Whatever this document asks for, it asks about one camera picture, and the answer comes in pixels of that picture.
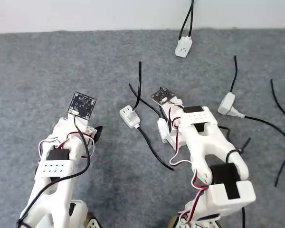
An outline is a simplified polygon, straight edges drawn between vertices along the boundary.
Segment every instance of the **white connector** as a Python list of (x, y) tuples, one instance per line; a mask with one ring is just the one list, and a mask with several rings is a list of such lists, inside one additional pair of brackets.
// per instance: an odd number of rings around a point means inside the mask
[(169, 128), (167, 122), (163, 118), (159, 118), (157, 121), (158, 130), (161, 135), (161, 141), (166, 143), (167, 134), (169, 134)]
[(175, 49), (175, 55), (185, 58), (188, 55), (191, 46), (192, 46), (191, 37), (182, 37), (177, 43), (177, 47)]
[(140, 118), (136, 114), (135, 111), (132, 111), (132, 107), (127, 105), (123, 109), (119, 111), (119, 115), (122, 117), (123, 121), (130, 127), (130, 128), (137, 128), (141, 123)]
[(227, 93), (219, 105), (218, 112), (223, 115), (231, 115), (244, 118), (245, 115), (240, 113), (236, 108), (233, 107), (235, 98), (236, 96), (232, 92)]

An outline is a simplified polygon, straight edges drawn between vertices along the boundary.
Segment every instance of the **white wire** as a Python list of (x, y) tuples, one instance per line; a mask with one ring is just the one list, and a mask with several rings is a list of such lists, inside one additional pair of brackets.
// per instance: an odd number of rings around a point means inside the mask
[(186, 214), (188, 214), (188, 213), (190, 213), (190, 215), (191, 215), (192, 210), (193, 210), (193, 206), (194, 206), (194, 204), (195, 204), (195, 201), (197, 200), (197, 197), (198, 197), (198, 196), (200, 197), (202, 191), (204, 191), (204, 190), (199, 190), (199, 192), (196, 194), (196, 196), (195, 196), (195, 198), (194, 198), (194, 200), (193, 200), (193, 204), (192, 204), (191, 210), (190, 210), (189, 212), (188, 212), (188, 210), (185, 210), (185, 211), (183, 211), (183, 212), (180, 214), (180, 216), (179, 216), (179, 221), (180, 221), (181, 224), (185, 225), (185, 224), (188, 224), (188, 223), (190, 222), (190, 221), (189, 221), (190, 216), (188, 216), (188, 220), (185, 220), (184, 222), (183, 222), (181, 219), (184, 217), (184, 215), (186, 215)]
[(42, 156), (42, 154), (41, 154), (41, 146), (42, 146), (42, 143), (43, 142), (46, 142), (46, 143), (48, 143), (48, 141), (49, 141), (49, 143), (53, 143), (53, 142), (55, 142), (55, 141), (57, 141), (58, 142), (58, 145), (60, 145), (60, 141), (57, 139), (57, 138), (49, 138), (49, 139), (43, 139), (43, 140), (41, 140), (40, 142), (39, 142), (39, 144), (38, 144), (38, 153), (39, 153), (39, 157), (41, 158), (41, 156)]
[[(176, 138), (178, 137), (178, 134), (179, 134), (179, 132), (178, 132), (178, 130), (176, 130)], [(192, 162), (189, 161), (189, 160), (181, 160), (181, 161), (178, 161), (178, 162), (176, 162), (176, 163), (172, 163), (172, 160), (173, 160), (178, 154), (179, 154), (178, 140), (175, 140), (175, 155), (169, 160), (170, 165), (172, 165), (172, 166), (177, 166), (177, 165), (179, 165), (179, 164), (181, 164), (181, 163), (183, 163), (183, 162), (188, 162), (188, 163), (190, 163), (190, 164), (192, 165)]]
[(167, 120), (167, 124), (169, 125), (169, 120), (170, 121), (172, 121), (170, 118), (170, 115), (169, 115), (169, 113), (171, 114), (171, 111), (172, 111), (172, 108), (174, 107), (174, 106), (181, 106), (182, 108), (184, 108), (184, 106), (183, 105), (181, 105), (181, 104), (175, 104), (175, 105), (172, 105), (171, 107), (170, 107), (170, 109), (169, 109), (169, 112), (168, 112), (168, 120)]
[(197, 190), (206, 190), (206, 189), (208, 189), (208, 186), (207, 186), (207, 187), (204, 187), (204, 188), (200, 188), (200, 187), (198, 187), (198, 186), (196, 186), (196, 185), (194, 184), (193, 180), (194, 180), (195, 178), (197, 178), (197, 175), (198, 175), (198, 172), (195, 170), (195, 171), (194, 171), (194, 174), (193, 174), (193, 177), (192, 177), (192, 179), (191, 179), (191, 185), (192, 185), (192, 187), (194, 187), (194, 188), (197, 189)]
[(91, 136), (88, 136), (88, 137), (93, 141), (93, 152), (90, 154), (90, 158), (91, 158), (93, 156), (93, 154), (94, 154), (94, 151), (95, 151), (95, 142), (94, 142), (94, 139)]

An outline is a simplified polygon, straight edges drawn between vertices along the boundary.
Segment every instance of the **red wire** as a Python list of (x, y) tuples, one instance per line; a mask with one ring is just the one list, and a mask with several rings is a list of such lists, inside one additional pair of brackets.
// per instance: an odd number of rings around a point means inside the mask
[[(70, 135), (70, 134), (79, 134), (79, 132), (70, 132), (69, 134), (67, 134), (67, 137)], [(83, 135), (85, 135), (85, 136), (88, 136), (89, 138), (91, 138), (91, 139), (93, 139), (93, 137), (91, 136), (91, 135), (89, 135), (89, 134), (87, 134), (87, 133), (82, 133)], [(68, 140), (68, 138), (64, 141), (64, 142), (62, 142), (58, 147), (57, 147), (57, 149), (60, 149), (65, 143), (66, 143), (66, 141)]]
[(196, 172), (196, 174), (195, 174), (195, 176), (194, 176), (194, 178), (193, 178), (193, 180), (192, 180), (192, 184), (193, 184), (195, 187), (197, 187), (197, 188), (207, 190), (207, 189), (209, 188), (208, 186), (201, 186), (201, 185), (196, 185), (196, 184), (194, 184), (194, 182), (196, 181), (197, 177), (198, 177), (198, 173)]
[(195, 211), (195, 208), (196, 208), (196, 205), (197, 205), (197, 203), (198, 203), (198, 201), (199, 201), (199, 198), (200, 198), (200, 195), (201, 195), (204, 191), (205, 191), (205, 190), (200, 190), (200, 191), (198, 192), (198, 195), (197, 195), (197, 197), (196, 197), (196, 199), (195, 199), (195, 202), (194, 202), (194, 204), (193, 204), (192, 211), (191, 211), (191, 213), (190, 213), (188, 222), (192, 220), (193, 214), (194, 214), (194, 211)]
[(57, 149), (58, 149), (58, 150), (61, 149), (62, 146), (63, 146), (67, 141), (68, 141), (68, 139), (64, 140), (64, 141), (57, 147)]

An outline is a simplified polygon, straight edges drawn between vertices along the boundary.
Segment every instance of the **cable connector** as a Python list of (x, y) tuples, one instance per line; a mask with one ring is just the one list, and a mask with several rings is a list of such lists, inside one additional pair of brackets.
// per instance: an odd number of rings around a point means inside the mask
[(182, 37), (178, 43), (177, 47), (175, 49), (175, 55), (185, 58), (188, 55), (188, 52), (190, 51), (190, 48), (192, 46), (192, 39), (191, 37)]
[(132, 111), (132, 107), (127, 105), (119, 111), (119, 115), (122, 117), (123, 121), (132, 129), (138, 128), (141, 120), (135, 111)]
[(232, 92), (227, 93), (219, 105), (218, 112), (223, 115), (231, 115), (235, 117), (244, 118), (245, 115), (240, 113), (236, 108), (233, 107), (235, 98), (236, 96)]

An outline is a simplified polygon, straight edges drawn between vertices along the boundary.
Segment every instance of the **red and white wire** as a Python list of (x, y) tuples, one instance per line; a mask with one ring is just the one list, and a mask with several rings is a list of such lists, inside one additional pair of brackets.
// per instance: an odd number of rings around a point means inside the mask
[[(69, 136), (70, 134), (79, 134), (79, 132), (70, 132), (67, 136)], [(82, 133), (84, 136), (88, 137), (90, 140), (92, 140), (93, 142), (93, 151), (92, 153), (90, 154), (90, 157), (93, 156), (94, 154), (94, 151), (95, 151), (95, 142), (94, 142), (94, 138), (92, 136), (90, 136), (89, 134), (87, 133)]]
[[(79, 134), (79, 132), (70, 132), (68, 135), (67, 135), (67, 139), (64, 140), (58, 147), (57, 149), (61, 149), (62, 146), (69, 140), (68, 136), (71, 135), (71, 134)], [(90, 136), (89, 134), (86, 134), (86, 133), (82, 133), (84, 136), (88, 137), (90, 140), (92, 140), (93, 142), (93, 152), (90, 154), (90, 157), (92, 157), (92, 155), (94, 154), (94, 151), (95, 151), (95, 142), (94, 142), (94, 139), (92, 136)]]
[[(188, 224), (188, 223), (192, 220), (193, 215), (194, 215), (195, 208), (196, 208), (197, 203), (198, 203), (198, 201), (199, 201), (199, 198), (200, 198), (200, 196), (202, 195), (202, 193), (203, 193), (204, 191), (205, 191), (205, 189), (199, 190), (198, 194), (196, 195), (196, 197), (195, 197), (195, 199), (194, 199), (194, 201), (193, 201), (193, 206), (192, 206), (191, 210), (185, 210), (185, 211), (180, 211), (180, 212), (179, 212), (179, 215), (180, 215), (180, 216), (179, 216), (179, 221), (180, 221), (181, 224), (183, 224), (183, 225)], [(188, 213), (189, 213), (188, 219), (185, 220), (185, 221), (182, 221), (181, 219), (182, 219), (185, 215), (187, 215)]]
[(191, 180), (192, 187), (194, 187), (197, 190), (207, 190), (209, 188), (208, 186), (201, 186), (201, 185), (194, 184), (194, 182), (196, 181), (197, 177), (198, 177), (198, 172), (195, 170), (193, 178)]
[(180, 108), (184, 108), (184, 106), (180, 105), (180, 104), (175, 104), (175, 105), (172, 105), (170, 108), (169, 108), (169, 112), (168, 112), (168, 121), (167, 121), (167, 124), (169, 124), (169, 120), (171, 120), (171, 109), (175, 106), (178, 106)]
[(176, 138), (175, 138), (175, 155), (170, 159), (169, 163), (171, 166), (178, 166), (179, 164), (183, 163), (183, 162), (188, 162), (190, 164), (192, 164), (191, 161), (189, 160), (181, 160), (178, 161), (176, 163), (172, 163), (172, 160), (179, 154), (179, 129), (178, 127), (176, 128)]
[(42, 153), (41, 153), (41, 151), (42, 151), (42, 149), (41, 149), (41, 146), (42, 146), (42, 144), (43, 143), (53, 143), (53, 142), (57, 142), (57, 144), (59, 145), (60, 144), (60, 141), (57, 139), (57, 138), (49, 138), (49, 139), (44, 139), (44, 140), (41, 140), (40, 142), (39, 142), (39, 144), (38, 144), (38, 153), (39, 153), (39, 157), (41, 158), (41, 156), (42, 156)]

